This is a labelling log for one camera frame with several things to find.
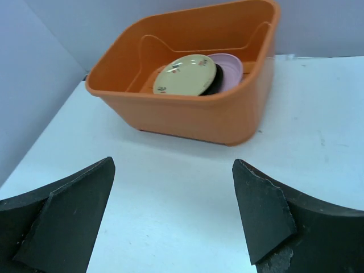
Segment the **pink plate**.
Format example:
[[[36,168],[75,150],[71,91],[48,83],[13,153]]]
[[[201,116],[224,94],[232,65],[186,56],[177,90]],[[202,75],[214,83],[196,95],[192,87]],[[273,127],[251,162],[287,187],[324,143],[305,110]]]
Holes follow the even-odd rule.
[[[220,66],[223,73],[219,93],[236,87],[243,78],[243,64],[239,58],[228,53],[215,53],[209,57]]]

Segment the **black plate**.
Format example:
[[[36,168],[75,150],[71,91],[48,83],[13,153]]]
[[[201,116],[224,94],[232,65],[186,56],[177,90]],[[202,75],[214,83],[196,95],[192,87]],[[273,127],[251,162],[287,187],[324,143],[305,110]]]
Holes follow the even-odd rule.
[[[216,75],[210,86],[200,94],[200,96],[209,96],[219,92],[224,79],[224,72],[220,65],[216,64]]]

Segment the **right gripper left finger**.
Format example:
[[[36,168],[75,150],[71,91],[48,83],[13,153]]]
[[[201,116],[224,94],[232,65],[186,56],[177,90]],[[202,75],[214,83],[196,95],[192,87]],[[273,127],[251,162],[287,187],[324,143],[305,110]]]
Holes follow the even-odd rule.
[[[114,176],[107,157],[1,200],[1,272],[86,272]]]

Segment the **yellow floral plate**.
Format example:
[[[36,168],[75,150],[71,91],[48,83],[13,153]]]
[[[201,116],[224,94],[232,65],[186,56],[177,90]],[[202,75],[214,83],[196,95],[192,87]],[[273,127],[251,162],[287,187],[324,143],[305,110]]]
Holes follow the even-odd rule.
[[[207,55],[186,55],[166,65],[153,84],[154,94],[199,96],[212,84],[217,73]]]

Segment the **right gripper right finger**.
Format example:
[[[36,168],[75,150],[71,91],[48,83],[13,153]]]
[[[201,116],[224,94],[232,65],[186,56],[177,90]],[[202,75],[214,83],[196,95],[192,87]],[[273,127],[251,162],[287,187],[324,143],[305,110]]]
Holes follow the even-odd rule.
[[[241,159],[232,173],[258,272],[363,271],[363,211],[314,198]]]

